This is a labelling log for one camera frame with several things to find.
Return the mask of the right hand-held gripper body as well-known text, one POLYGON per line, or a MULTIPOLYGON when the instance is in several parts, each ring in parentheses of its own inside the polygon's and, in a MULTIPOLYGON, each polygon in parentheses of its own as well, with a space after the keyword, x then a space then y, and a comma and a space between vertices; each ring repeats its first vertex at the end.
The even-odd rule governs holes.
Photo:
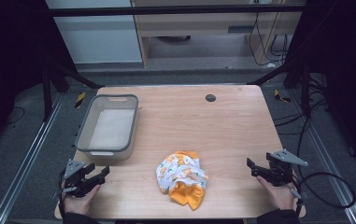
POLYGON ((287 149, 276 152, 267 152, 266 159, 269 161, 269 170, 271 172, 271 183, 275 187, 282 186, 292 182, 292 166, 308 166, 308 162, 300 159, 287 149))

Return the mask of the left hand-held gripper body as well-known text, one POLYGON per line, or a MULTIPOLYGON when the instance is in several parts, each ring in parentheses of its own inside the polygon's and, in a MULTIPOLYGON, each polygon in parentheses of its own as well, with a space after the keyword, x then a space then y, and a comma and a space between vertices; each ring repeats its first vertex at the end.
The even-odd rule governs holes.
POLYGON ((82 168, 85 167, 84 162, 69 160, 67 165, 60 174, 60 197, 63 193, 74 197, 84 197, 94 187, 88 184, 86 175, 82 173, 82 168))

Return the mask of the person's left hand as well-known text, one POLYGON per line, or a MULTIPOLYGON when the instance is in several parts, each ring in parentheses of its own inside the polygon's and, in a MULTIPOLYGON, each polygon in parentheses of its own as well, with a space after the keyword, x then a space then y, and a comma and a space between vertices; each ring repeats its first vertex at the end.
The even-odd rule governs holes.
POLYGON ((96 185, 89 193, 87 193, 84 197, 81 198, 66 195, 65 193, 63 193, 62 205, 64 208, 64 212, 66 214, 74 213, 87 216, 89 214, 92 201, 100 188, 100 185, 96 185))

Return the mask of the person's right hand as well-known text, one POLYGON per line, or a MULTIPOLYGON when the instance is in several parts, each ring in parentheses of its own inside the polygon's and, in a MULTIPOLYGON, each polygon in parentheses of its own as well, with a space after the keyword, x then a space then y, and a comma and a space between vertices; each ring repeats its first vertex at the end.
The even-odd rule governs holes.
POLYGON ((260 185, 266 190, 270 199, 270 203, 273 205, 274 208, 280 210, 293 209, 294 196, 291 192, 291 189, 294 188, 293 183, 275 187, 261 176, 257 176, 256 179, 260 183, 260 185))

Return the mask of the grey plastic storage bin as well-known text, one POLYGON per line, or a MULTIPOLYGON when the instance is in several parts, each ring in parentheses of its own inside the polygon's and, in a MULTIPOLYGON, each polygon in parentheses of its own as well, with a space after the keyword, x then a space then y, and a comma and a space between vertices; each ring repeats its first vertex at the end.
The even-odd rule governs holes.
POLYGON ((93 97, 78 131, 77 149, 92 160, 123 161, 133 153, 138 98, 133 94, 93 97))

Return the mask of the yellow black striped tape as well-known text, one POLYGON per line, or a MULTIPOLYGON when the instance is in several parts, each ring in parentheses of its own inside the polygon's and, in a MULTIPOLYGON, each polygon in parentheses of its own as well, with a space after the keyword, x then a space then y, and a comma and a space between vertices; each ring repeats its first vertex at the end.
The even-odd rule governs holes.
POLYGON ((83 100, 84 100, 84 97, 86 95, 86 92, 81 92, 79 95, 78 95, 78 99, 76 100, 75 102, 75 108, 80 108, 83 100))
POLYGON ((274 98, 285 103, 291 102, 291 99, 289 97, 283 97, 278 90, 274 90, 274 98))

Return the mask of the white and orange printed garment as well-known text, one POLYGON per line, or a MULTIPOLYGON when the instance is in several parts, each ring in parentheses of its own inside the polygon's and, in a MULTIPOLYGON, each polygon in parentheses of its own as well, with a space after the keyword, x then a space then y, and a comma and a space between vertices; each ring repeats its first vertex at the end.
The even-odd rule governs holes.
POLYGON ((159 190, 182 206, 193 211, 205 199, 207 173, 201 168, 196 151, 176 151, 168 155, 156 168, 159 190))

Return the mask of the dark curtain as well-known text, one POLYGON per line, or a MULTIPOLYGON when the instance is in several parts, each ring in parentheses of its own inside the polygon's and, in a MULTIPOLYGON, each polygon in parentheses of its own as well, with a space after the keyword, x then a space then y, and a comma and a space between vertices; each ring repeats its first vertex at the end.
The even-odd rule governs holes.
POLYGON ((46 0, 0 0, 0 129, 16 95, 42 82, 39 46, 54 63, 76 69, 54 18, 35 14, 48 8, 46 0))
POLYGON ((312 72, 327 78, 326 97, 356 152, 356 0, 306 0, 290 52, 307 42, 312 72))

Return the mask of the white cabinet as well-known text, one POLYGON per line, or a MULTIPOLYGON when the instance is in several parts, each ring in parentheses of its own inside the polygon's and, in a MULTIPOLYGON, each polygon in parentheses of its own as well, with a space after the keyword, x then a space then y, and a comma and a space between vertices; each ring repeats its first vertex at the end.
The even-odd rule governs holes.
MULTIPOLYGON (((130 0, 46 0, 50 9, 130 7, 130 0)), ((54 18, 75 64, 141 63, 133 16, 54 18)))

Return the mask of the light wooden desk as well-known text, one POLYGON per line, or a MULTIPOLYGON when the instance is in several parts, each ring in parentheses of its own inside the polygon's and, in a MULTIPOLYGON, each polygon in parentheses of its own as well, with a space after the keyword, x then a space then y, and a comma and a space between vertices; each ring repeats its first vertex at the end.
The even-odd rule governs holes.
MULTIPOLYGON (((287 5, 306 0, 130 0, 134 7, 287 5)), ((183 35, 245 35, 256 63, 271 61, 269 51, 277 35, 292 35, 301 12, 136 15, 141 37, 183 35)))

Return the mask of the aluminium floor rail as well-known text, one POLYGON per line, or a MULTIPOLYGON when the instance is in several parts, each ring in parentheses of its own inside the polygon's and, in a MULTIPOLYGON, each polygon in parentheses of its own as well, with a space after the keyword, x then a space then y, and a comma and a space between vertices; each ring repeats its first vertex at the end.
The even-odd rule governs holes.
MULTIPOLYGON (((337 166, 332 160, 330 154, 327 152, 326 146, 323 144, 315 126, 310 122, 306 126, 309 139, 315 152, 317 153, 323 170, 326 173, 341 176, 337 166)), ((350 202, 353 202, 353 205, 349 208, 345 208, 344 211, 349 219, 349 222, 351 224, 356 224, 356 201, 354 200, 353 193, 349 189, 349 185, 343 183, 341 180, 337 180, 333 176, 330 177, 329 180, 341 205, 348 205, 350 202)))
POLYGON ((37 155, 42 148, 44 141, 50 131, 50 128, 55 121, 56 116, 61 108, 61 103, 64 99, 64 93, 57 93, 55 96, 55 101, 51 105, 50 115, 45 119, 36 134, 31 146, 29 147, 20 168, 15 174, 9 188, 3 200, 0 202, 0 224, 5 224, 10 214, 10 211, 17 201, 18 196, 21 193, 21 189, 27 179, 27 176, 32 170, 35 164, 37 155))

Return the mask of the black metal frame stand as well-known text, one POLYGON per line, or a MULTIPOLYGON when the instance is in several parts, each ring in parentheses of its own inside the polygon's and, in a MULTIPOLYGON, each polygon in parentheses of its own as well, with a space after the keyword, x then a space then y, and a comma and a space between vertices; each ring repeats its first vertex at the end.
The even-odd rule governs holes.
POLYGON ((249 82, 249 85, 263 85, 267 80, 282 73, 287 74, 283 85, 288 89, 295 87, 298 82, 301 82, 301 108, 305 116, 309 118, 309 63, 299 60, 290 60, 265 76, 249 82))
POLYGON ((42 71, 44 121, 49 119, 52 112, 50 85, 53 84, 57 92, 67 92, 69 90, 69 84, 65 80, 65 76, 72 77, 76 81, 91 89, 102 88, 102 85, 96 84, 89 79, 82 77, 78 72, 74 72, 73 70, 70 70, 59 64, 46 65, 42 71))

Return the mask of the black horizontal frame bar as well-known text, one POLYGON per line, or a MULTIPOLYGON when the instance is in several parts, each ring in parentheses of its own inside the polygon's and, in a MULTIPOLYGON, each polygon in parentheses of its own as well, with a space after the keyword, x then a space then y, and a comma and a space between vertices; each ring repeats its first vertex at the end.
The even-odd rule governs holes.
POLYGON ((218 5, 218 6, 168 6, 168 7, 101 7, 59 8, 47 11, 53 17, 169 15, 210 13, 299 12, 306 4, 293 5, 218 5))

